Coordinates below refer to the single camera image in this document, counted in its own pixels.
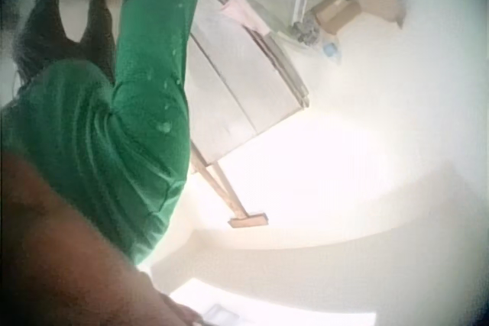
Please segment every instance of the green shirt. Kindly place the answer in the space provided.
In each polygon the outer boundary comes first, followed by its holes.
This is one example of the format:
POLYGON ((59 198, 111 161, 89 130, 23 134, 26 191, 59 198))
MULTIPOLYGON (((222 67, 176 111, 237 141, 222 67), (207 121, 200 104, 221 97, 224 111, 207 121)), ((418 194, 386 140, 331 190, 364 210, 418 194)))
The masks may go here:
POLYGON ((186 181, 196 2, 124 0, 115 86, 88 61, 62 60, 2 110, 2 149, 34 164, 135 263, 162 238, 186 181))

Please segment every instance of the cardboard box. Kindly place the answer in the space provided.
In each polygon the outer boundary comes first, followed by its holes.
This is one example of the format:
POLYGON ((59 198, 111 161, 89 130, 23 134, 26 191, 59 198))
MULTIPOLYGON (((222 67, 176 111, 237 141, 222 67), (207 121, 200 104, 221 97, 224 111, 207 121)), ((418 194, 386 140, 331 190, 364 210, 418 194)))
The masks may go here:
POLYGON ((334 35, 362 12, 396 22, 399 27, 405 17, 401 0, 325 0, 313 9, 321 28, 334 35))

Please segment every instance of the white wall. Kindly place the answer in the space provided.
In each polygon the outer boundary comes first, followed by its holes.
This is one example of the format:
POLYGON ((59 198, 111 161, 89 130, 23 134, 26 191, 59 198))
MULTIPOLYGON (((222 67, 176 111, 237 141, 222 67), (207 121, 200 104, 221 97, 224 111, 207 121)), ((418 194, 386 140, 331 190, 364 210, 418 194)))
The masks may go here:
POLYGON ((477 222, 451 203, 398 229, 330 246, 230 250, 192 239, 153 267, 153 280, 165 292, 196 278, 294 308, 375 312, 377 326, 462 326, 489 295, 482 293, 487 228, 475 230, 477 222))
POLYGON ((408 222, 443 202, 449 177, 437 189, 416 183, 445 166, 487 198, 487 0, 405 2, 402 30, 369 15, 345 27, 340 67, 289 50, 311 109, 221 161, 270 230, 232 231, 231 213, 195 178, 183 202, 211 241, 301 247, 386 231, 398 213, 408 222), (395 192, 401 200, 388 201, 395 192))

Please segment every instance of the person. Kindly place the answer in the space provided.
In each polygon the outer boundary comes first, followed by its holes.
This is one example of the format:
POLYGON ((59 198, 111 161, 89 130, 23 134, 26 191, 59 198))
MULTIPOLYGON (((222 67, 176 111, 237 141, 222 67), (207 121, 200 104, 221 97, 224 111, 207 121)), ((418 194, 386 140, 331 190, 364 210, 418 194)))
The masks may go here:
POLYGON ((59 0, 36 0, 14 47, 23 86, 2 109, 2 308, 16 318, 199 320, 135 267, 164 235, 189 168, 196 2, 124 0, 115 46, 106 0, 91 0, 79 43, 59 0))

